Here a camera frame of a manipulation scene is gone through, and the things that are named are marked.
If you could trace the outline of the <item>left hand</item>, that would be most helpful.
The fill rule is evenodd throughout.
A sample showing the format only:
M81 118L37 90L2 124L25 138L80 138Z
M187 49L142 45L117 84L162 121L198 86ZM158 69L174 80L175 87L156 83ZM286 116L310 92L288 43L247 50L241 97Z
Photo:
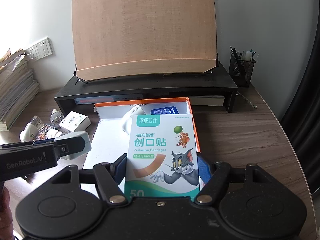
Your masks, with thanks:
M0 235L2 240L14 239L14 229L12 224L12 213L10 209L10 194L9 191L4 188L1 202L1 224L0 224Z

